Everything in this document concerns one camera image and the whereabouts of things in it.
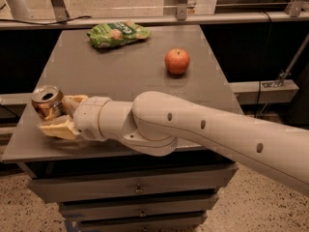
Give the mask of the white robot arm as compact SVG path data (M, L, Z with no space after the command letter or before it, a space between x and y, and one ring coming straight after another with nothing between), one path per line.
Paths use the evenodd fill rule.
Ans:
M309 130L205 107L160 92L134 101L68 96L69 115L38 124L48 136L113 139L151 156L166 156L182 138L309 195Z

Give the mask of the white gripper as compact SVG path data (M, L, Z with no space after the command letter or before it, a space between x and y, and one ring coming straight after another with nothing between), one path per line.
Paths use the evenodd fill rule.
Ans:
M37 124L47 136L74 140L79 134L86 140L106 141L99 129L99 114L110 102L108 97L68 95L62 98L63 106L69 115Z

